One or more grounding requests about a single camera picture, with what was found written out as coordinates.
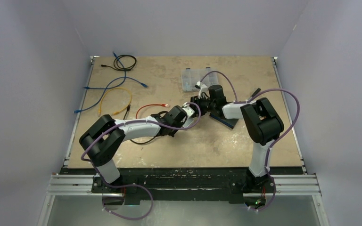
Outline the white network switch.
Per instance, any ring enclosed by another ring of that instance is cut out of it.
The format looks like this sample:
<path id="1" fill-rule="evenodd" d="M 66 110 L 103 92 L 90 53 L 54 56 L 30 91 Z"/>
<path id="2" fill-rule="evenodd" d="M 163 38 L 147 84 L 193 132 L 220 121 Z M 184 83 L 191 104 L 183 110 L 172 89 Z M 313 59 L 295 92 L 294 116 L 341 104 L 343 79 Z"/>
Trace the white network switch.
<path id="1" fill-rule="evenodd" d="M 195 118 L 188 118 L 184 124 L 182 125 L 183 128 L 188 129 L 192 128 L 195 125 Z"/>

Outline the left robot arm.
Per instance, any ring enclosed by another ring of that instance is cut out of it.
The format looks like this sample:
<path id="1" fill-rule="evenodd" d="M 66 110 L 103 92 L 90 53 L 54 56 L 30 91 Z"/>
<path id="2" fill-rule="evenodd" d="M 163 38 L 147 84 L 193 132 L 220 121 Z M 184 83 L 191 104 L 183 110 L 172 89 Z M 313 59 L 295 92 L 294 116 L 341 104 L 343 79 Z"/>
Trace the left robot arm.
<path id="1" fill-rule="evenodd" d="M 122 180 L 113 157 L 124 141 L 141 137 L 174 136 L 179 130 L 194 127 L 202 112 L 197 104 L 187 102 L 166 113 L 134 120 L 115 120 L 101 116 L 79 139 L 84 152 L 81 160 L 90 162 L 103 177 L 103 186 L 111 193 L 120 190 Z"/>

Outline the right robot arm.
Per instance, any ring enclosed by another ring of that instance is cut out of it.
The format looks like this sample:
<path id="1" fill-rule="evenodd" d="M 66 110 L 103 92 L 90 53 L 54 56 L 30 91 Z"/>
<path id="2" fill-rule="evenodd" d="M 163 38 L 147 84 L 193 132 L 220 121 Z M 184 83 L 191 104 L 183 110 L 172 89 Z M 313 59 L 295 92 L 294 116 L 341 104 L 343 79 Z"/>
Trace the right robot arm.
<path id="1" fill-rule="evenodd" d="M 253 140 L 253 151 L 247 169 L 244 189 L 256 192 L 269 180 L 271 145 L 280 137 L 284 124 L 270 101 L 263 97 L 256 101 L 227 101 L 221 85 L 212 85 L 208 92 L 201 91 L 190 98 L 193 117 L 209 113 L 211 117 L 228 124 L 228 121 L 243 119 L 249 137 Z"/>

